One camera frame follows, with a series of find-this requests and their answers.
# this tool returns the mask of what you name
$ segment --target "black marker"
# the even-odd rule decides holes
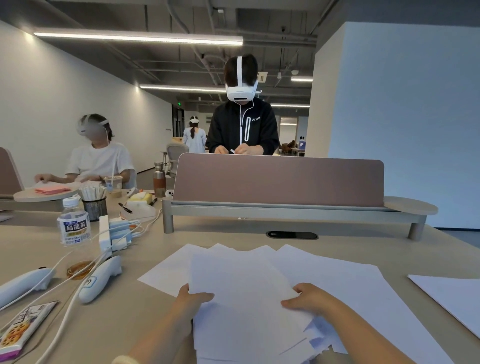
[[[119,202],[119,205],[121,208],[123,208],[125,211],[127,211],[129,214],[133,214],[133,211],[130,210],[128,207],[126,207],[122,202]]]

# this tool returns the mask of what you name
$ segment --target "brown desk partition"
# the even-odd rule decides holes
[[[12,196],[24,188],[10,152],[0,147],[0,196]]]
[[[380,160],[184,153],[175,201],[384,206]]]

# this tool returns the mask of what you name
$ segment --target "man in black jacket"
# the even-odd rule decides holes
[[[252,54],[242,57],[243,82],[253,86],[258,64]],[[225,83],[237,86],[237,57],[230,58],[224,68]],[[252,101],[227,101],[215,110],[206,146],[210,153],[272,155],[278,148],[278,129],[270,104],[255,97]]]

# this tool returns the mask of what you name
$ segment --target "bottle lid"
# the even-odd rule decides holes
[[[65,208],[77,207],[79,202],[80,200],[75,196],[67,197],[63,199],[63,207]]]

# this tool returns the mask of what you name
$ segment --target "linear led light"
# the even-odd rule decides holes
[[[120,40],[130,42],[157,42],[176,44],[212,44],[218,46],[243,45],[243,37],[241,36],[125,32],[114,30],[65,28],[36,28],[33,34],[39,37],[67,39]]]
[[[270,104],[273,108],[309,108],[310,105],[295,105],[295,104]]]
[[[313,77],[295,76],[291,80],[295,82],[313,82]]]
[[[192,86],[168,86],[168,85],[139,85],[140,88],[147,90],[165,90],[179,92],[201,92],[207,94],[224,94],[225,88],[220,87],[192,87]]]

